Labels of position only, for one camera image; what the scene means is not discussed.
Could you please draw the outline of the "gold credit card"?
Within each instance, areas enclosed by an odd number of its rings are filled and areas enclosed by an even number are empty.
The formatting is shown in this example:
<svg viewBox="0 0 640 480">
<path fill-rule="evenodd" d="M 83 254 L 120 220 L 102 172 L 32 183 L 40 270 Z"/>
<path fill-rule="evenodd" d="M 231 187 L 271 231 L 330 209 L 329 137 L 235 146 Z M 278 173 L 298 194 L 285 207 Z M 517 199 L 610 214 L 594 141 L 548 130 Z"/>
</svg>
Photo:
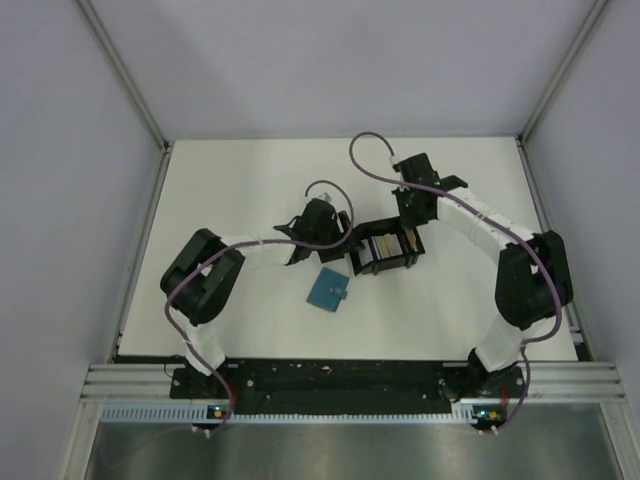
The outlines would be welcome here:
<svg viewBox="0 0 640 480">
<path fill-rule="evenodd" d="M 407 236 L 408 243 L 411 246 L 411 249 L 413 251 L 417 251 L 418 248 L 417 248 L 417 241 L 416 241 L 415 233 L 411 229 L 406 229 L 405 230 L 405 234 Z"/>
</svg>

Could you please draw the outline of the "black card tray box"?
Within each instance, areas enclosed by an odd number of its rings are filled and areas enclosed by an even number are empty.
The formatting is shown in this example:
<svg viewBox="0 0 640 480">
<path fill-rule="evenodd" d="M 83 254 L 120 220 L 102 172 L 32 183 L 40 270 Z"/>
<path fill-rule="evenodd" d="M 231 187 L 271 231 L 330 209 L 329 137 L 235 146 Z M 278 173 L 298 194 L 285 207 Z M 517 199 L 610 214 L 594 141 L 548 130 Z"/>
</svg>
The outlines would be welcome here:
<svg viewBox="0 0 640 480">
<path fill-rule="evenodd" d="M 349 259 L 356 276 L 409 269 L 426 253 L 417 229 L 404 227 L 399 217 L 359 224 L 353 230 L 353 240 Z"/>
</svg>

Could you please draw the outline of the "blue leather card holder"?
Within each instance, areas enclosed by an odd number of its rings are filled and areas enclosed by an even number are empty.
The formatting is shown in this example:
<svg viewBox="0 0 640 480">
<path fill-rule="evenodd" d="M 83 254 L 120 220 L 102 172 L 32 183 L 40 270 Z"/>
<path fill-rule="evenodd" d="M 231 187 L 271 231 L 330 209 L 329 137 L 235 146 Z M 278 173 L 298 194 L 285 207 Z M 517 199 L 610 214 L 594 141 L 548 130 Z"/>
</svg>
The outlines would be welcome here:
<svg viewBox="0 0 640 480">
<path fill-rule="evenodd" d="M 347 298 L 349 281 L 348 276 L 323 267 L 307 296 L 306 302 L 314 307 L 335 313 L 341 302 Z"/>
</svg>

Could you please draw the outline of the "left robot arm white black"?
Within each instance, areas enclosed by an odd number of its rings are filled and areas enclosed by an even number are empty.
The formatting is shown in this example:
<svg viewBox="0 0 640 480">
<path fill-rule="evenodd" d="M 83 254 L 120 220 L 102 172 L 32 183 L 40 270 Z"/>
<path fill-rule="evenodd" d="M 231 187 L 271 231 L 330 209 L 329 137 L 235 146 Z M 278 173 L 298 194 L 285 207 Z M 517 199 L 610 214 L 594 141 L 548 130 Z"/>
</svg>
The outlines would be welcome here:
<svg viewBox="0 0 640 480">
<path fill-rule="evenodd" d="M 196 231 L 161 277 L 164 314 L 186 347 L 195 370 L 192 384 L 205 396 L 226 387 L 220 367 L 226 359 L 212 325 L 226 306 L 240 274 L 271 266 L 289 267 L 318 255 L 342 255 L 351 248 L 354 208 L 337 211 L 331 201 L 315 197 L 301 214 L 265 235 L 224 240 L 207 228 Z"/>
</svg>

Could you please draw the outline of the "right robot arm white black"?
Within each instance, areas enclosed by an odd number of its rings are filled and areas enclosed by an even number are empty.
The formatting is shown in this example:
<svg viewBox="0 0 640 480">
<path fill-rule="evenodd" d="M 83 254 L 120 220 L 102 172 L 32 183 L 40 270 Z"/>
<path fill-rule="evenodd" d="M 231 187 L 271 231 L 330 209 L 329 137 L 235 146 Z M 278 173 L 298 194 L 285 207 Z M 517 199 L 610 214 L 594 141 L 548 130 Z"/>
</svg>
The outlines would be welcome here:
<svg viewBox="0 0 640 480">
<path fill-rule="evenodd" d="M 440 221 L 457 230 L 497 267 L 497 317 L 468 356 L 460 383 L 487 396 L 498 389 L 520 348 L 536 337 L 533 326 L 557 318 L 573 300 L 564 241 L 548 230 L 522 227 L 477 197 L 455 175 L 440 177 L 425 153 L 391 159 L 402 184 L 393 191 L 401 223 Z"/>
</svg>

